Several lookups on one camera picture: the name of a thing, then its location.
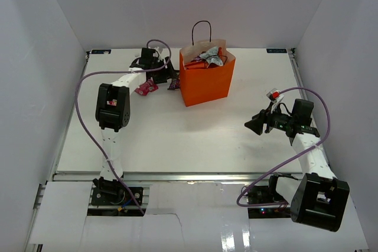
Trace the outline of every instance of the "bag handle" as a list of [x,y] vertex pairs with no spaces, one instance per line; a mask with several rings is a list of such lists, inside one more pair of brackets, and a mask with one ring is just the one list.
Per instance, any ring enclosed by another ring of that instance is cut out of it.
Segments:
[[197,23],[195,23],[194,26],[193,26],[192,29],[191,29],[191,44],[192,44],[192,45],[194,45],[194,39],[193,39],[194,27],[195,27],[198,23],[201,23],[201,22],[206,22],[206,23],[208,23],[208,25],[210,26],[210,42],[211,42],[211,24],[210,24],[209,21],[201,20],[201,21],[198,21]]

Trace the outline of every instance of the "white wall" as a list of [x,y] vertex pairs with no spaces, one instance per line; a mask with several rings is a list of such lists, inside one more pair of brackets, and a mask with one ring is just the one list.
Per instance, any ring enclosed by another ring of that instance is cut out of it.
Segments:
[[[304,85],[330,108],[327,154],[350,185],[371,251],[378,251],[377,47],[378,0],[322,0],[297,49]],[[319,103],[315,118],[324,133]]]
[[22,251],[85,53],[56,0],[0,0],[0,251]]
[[[85,50],[140,47],[150,38],[181,47],[201,19],[232,47],[296,47],[320,1],[58,0]],[[207,38],[207,27],[195,35]]]

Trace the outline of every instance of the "gift bag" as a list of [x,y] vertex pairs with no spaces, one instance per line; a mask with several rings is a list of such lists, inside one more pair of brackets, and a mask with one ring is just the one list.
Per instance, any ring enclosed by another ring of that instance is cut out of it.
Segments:
[[[194,27],[206,22],[210,26],[208,41],[193,40]],[[192,45],[180,49],[180,84],[181,94],[186,106],[209,102],[227,97],[235,65],[235,56],[227,51],[226,40],[211,39],[211,24],[208,21],[197,22],[192,29]],[[219,47],[223,66],[198,64],[193,68],[193,59],[213,47]]]

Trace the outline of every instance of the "tabletop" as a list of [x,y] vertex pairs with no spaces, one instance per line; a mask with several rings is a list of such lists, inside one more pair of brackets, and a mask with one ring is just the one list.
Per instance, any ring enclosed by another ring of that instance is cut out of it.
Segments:
[[[179,50],[172,49],[176,69]],[[262,48],[228,50],[236,57],[236,64],[227,98],[186,107],[179,90],[167,90],[169,83],[160,84],[159,90],[145,97],[131,94],[131,119],[120,132],[124,172],[258,173],[295,154],[284,132],[273,130],[258,136],[244,127],[245,122],[268,106],[268,91],[297,86],[288,54],[271,54]],[[140,51],[119,49],[110,54],[91,54],[85,73],[127,70]],[[164,50],[163,55],[168,55],[168,51]],[[98,141],[98,88],[120,76],[97,75],[83,82],[79,108]],[[284,102],[291,109],[299,97],[298,91],[291,91],[285,94]],[[74,112],[57,172],[98,173],[101,166],[102,154],[85,134]],[[280,171],[301,172],[301,167],[294,161]]]

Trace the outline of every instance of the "purple cable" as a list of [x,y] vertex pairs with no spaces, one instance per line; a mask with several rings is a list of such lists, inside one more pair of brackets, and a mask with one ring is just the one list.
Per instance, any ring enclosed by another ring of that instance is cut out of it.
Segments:
[[[293,88],[290,88],[290,89],[286,89],[286,90],[283,90],[283,91],[280,91],[280,94],[283,94],[283,93],[286,93],[288,91],[292,91],[292,90],[305,90],[305,91],[309,91],[310,93],[316,95],[321,103],[323,104],[324,106],[324,109],[325,109],[325,113],[327,114],[327,132],[325,133],[323,139],[321,139],[318,143],[316,143],[317,146],[321,145],[325,140],[327,140],[329,134],[330,134],[330,131],[331,131],[331,119],[330,119],[330,112],[328,111],[328,107],[325,103],[325,101],[323,100],[323,98],[315,91],[312,91],[310,89],[307,89],[307,88],[303,88],[303,87],[293,87]],[[267,171],[266,173],[264,173],[263,175],[261,175],[260,177],[258,177],[258,179],[256,179],[255,181],[253,181],[240,195],[239,197],[237,197],[237,200],[236,200],[236,204],[240,207],[261,207],[261,206],[273,206],[273,205],[285,205],[287,204],[286,201],[284,202],[275,202],[275,203],[265,203],[265,204],[241,204],[240,203],[240,200],[243,198],[243,196],[245,194],[248,193],[248,191],[250,191],[252,189],[252,187],[254,187],[259,181],[263,180],[264,178],[266,178],[268,175],[272,174],[273,172],[275,172],[277,169],[283,167],[284,165],[287,165],[288,163],[294,161],[295,159],[298,159],[300,156],[304,155],[305,153],[308,153],[309,151],[315,149],[316,146],[311,146],[309,147],[308,149],[306,150],[303,150],[302,152],[300,153],[297,153],[295,156],[293,156],[292,158],[289,158],[287,159],[286,161],[280,163],[279,165],[275,166],[274,168],[272,168],[270,171]]]
[[[145,72],[155,72],[155,71],[159,71],[159,70],[162,70],[163,68],[165,68],[165,66],[167,66],[167,64],[171,61],[171,57],[172,57],[172,51],[170,49],[170,47],[168,46],[168,44],[166,44],[165,42],[161,41],[161,40],[149,40],[147,42],[147,47],[148,47],[148,44],[153,42],[153,41],[156,41],[156,42],[160,42],[162,44],[164,44],[167,48],[168,48],[168,51],[170,52],[170,56],[169,56],[169,59],[165,62],[165,64],[161,67],[158,67],[158,68],[155,68],[155,69],[149,69],[149,70],[137,70],[137,71],[133,71],[133,73],[145,73]],[[87,79],[88,77],[90,76],[93,76],[93,75],[99,75],[99,74],[130,74],[131,71],[98,71],[98,72],[93,72],[93,73],[89,73],[87,75],[85,75],[84,77],[82,77],[79,82],[77,83],[76,85],[76,89],[75,89],[75,109],[76,109],[76,113],[77,113],[77,118],[79,118],[79,122],[80,124],[82,125],[84,131],[88,134],[89,138],[93,141],[94,144],[96,144],[96,146],[100,149],[101,153],[104,155],[106,161],[108,162],[109,164],[109,167],[110,167],[110,170],[113,172],[115,178],[119,181],[119,183],[121,183],[123,185],[123,187],[126,188],[126,190],[129,192],[133,202],[135,203],[135,205],[138,207],[138,209],[140,210],[140,212],[144,215],[144,212],[143,212],[143,209],[142,207],[138,204],[137,200],[135,199],[134,197],[134,194],[131,192],[130,188],[125,184],[125,182],[117,175],[111,161],[109,160],[109,157],[107,156],[105,150],[102,148],[102,146],[96,141],[95,137],[93,137],[93,135],[89,132],[87,126],[85,125],[84,121],[83,121],[83,118],[82,118],[82,115],[80,114],[80,110],[79,110],[79,92],[80,92],[80,87],[82,86],[82,82]]]

